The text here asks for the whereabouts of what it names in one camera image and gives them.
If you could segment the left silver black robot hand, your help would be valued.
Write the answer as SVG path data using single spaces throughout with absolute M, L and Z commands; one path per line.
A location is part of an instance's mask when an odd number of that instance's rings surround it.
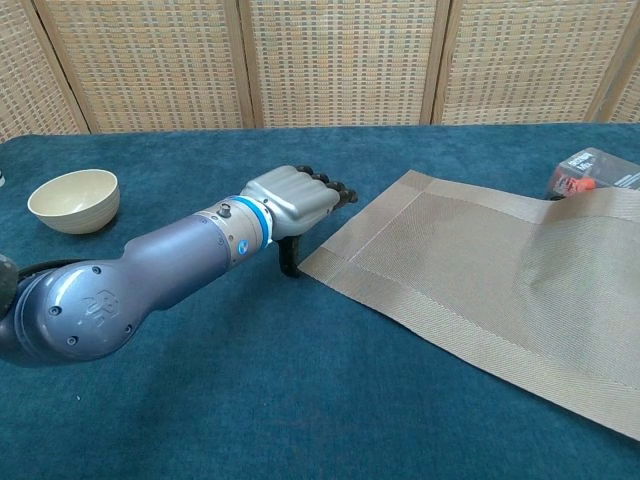
M 278 245 L 280 270 L 293 278 L 300 275 L 301 236 L 333 211 L 358 201 L 355 190 L 306 165 L 277 167 L 250 180 L 241 195 L 268 211 L 269 240 Z

